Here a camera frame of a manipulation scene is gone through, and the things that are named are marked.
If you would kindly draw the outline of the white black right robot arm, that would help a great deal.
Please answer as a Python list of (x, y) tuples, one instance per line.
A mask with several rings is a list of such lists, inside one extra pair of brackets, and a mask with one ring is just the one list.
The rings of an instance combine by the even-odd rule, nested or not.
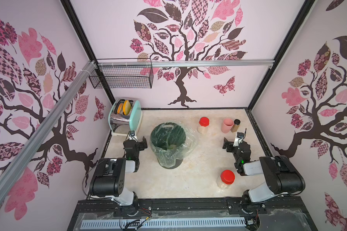
[(254, 213), (270, 199), (281, 195), (297, 195), (306, 187), (302, 175), (286, 156), (260, 157), (251, 161), (250, 145), (241, 138), (234, 141), (225, 138), (222, 148), (233, 154), (238, 174), (263, 175), (265, 178), (259, 186), (244, 191), (240, 207), (246, 214)]

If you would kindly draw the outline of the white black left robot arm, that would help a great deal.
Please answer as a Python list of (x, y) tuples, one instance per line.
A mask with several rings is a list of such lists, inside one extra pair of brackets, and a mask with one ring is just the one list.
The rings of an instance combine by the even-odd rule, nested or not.
[(130, 138), (123, 142), (125, 156), (120, 158), (102, 158), (94, 167), (88, 193), (88, 200), (110, 200), (129, 216), (138, 213), (138, 197), (125, 187), (125, 175), (135, 173), (140, 166), (139, 154), (147, 149), (147, 140)]

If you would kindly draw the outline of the black trash bin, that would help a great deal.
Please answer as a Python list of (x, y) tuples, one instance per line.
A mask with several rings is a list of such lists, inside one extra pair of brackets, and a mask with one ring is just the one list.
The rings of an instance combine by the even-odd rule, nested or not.
[(174, 122), (159, 124), (150, 135), (150, 147), (158, 163), (165, 169), (174, 169), (181, 165), (185, 142), (184, 128)]

